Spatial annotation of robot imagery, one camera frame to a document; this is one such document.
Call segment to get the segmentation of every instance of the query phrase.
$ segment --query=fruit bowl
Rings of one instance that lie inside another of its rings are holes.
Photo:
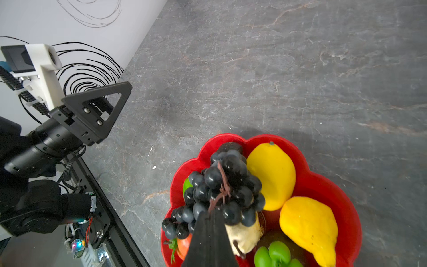
[[[170,217],[172,210],[183,206],[182,186],[185,179],[193,171],[201,171],[211,164],[211,155],[226,142],[236,142],[243,146],[243,155],[248,157],[251,151],[262,143],[273,141],[292,159],[296,170],[296,184],[292,196],[310,197],[324,203],[332,209],[338,225],[338,238],[335,246],[336,267],[352,267],[353,262],[359,254],[362,246],[362,227],[356,209],[347,195],[333,182],[322,175],[310,171],[307,161],[301,151],[290,141],[276,135],[257,135],[248,140],[242,137],[225,133],[217,135],[206,142],[200,150],[199,156],[193,158],[176,171],[170,186],[170,205],[165,218]],[[279,214],[277,211],[263,211],[266,218],[266,231],[280,229]],[[171,264],[170,258],[172,250],[168,245],[164,245],[166,236],[161,231],[161,251],[166,266],[179,267],[182,260],[175,257],[175,263]],[[247,261],[239,261],[239,265],[254,266],[253,251],[247,255]],[[308,256],[310,267],[318,266],[311,254]]]

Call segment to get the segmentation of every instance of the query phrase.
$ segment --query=green fruit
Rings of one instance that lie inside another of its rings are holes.
[[[191,185],[190,181],[187,178],[187,179],[185,179],[184,186],[182,187],[182,196],[184,196],[185,190],[187,190],[190,187],[193,187],[193,186]]]
[[[291,262],[289,263],[288,267],[303,267],[301,262],[299,262],[299,260],[292,259]]]
[[[272,267],[273,261],[270,258],[269,251],[266,247],[260,247],[254,257],[255,267]]]
[[[274,241],[270,244],[268,249],[270,258],[277,263],[288,264],[291,260],[291,252],[287,245],[280,241]]]

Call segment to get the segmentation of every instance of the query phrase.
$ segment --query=lemon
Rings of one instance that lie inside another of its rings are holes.
[[[280,209],[295,187],[295,166],[291,158],[273,142],[263,143],[248,156],[247,166],[262,183],[261,193],[266,199],[264,210]]]

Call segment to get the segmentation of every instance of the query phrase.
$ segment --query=red wire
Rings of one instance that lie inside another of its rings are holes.
[[[86,229],[86,236],[85,236],[86,246],[88,246],[88,244],[89,244],[88,241],[89,241],[89,231],[91,229],[91,224],[92,224],[92,218],[89,219],[89,225],[88,225],[88,227]]]

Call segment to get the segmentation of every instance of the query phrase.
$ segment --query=marble surface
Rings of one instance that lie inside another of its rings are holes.
[[[84,159],[153,267],[174,172],[222,132],[281,135],[345,191],[356,267],[427,266],[426,29],[422,0],[169,0]]]

